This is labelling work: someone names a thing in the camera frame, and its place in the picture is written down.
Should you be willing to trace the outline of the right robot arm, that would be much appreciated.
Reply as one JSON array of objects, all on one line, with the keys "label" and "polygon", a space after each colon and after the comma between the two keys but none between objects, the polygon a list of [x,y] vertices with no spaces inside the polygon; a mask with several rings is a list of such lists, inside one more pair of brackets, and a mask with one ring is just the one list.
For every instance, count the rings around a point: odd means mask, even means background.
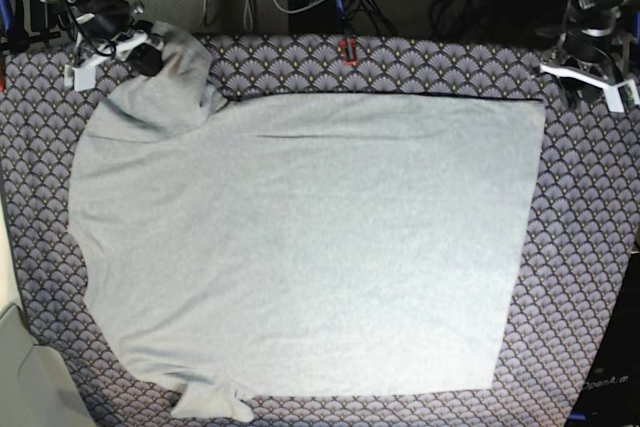
[{"label": "right robot arm", "polygon": [[63,28],[74,42],[71,63],[64,67],[64,85],[77,92],[96,87],[97,69],[108,60],[129,65],[153,77],[163,68],[162,37],[153,24],[140,20],[145,7],[126,0],[38,0],[61,10]]}]

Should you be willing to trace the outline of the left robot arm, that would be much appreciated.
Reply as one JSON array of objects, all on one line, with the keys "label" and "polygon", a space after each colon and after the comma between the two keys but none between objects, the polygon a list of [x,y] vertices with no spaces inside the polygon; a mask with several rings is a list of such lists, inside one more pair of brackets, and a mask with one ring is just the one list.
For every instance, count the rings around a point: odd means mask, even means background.
[{"label": "left robot arm", "polygon": [[639,0],[567,0],[556,44],[537,70],[556,78],[565,103],[604,100],[622,114],[639,105],[632,65],[639,61]]}]

